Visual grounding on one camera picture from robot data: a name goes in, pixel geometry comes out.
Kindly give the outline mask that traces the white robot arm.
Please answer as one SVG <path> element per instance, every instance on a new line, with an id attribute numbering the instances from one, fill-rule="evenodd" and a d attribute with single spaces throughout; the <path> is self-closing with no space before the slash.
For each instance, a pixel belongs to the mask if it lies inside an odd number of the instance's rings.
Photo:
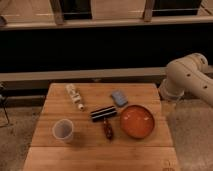
<path id="1" fill-rule="evenodd" d="M 213 107 L 213 79 L 204 70 L 208 60 L 201 53 L 192 53 L 170 61 L 165 68 L 166 78 L 159 86 L 164 100 L 177 101 L 186 91 Z"/>

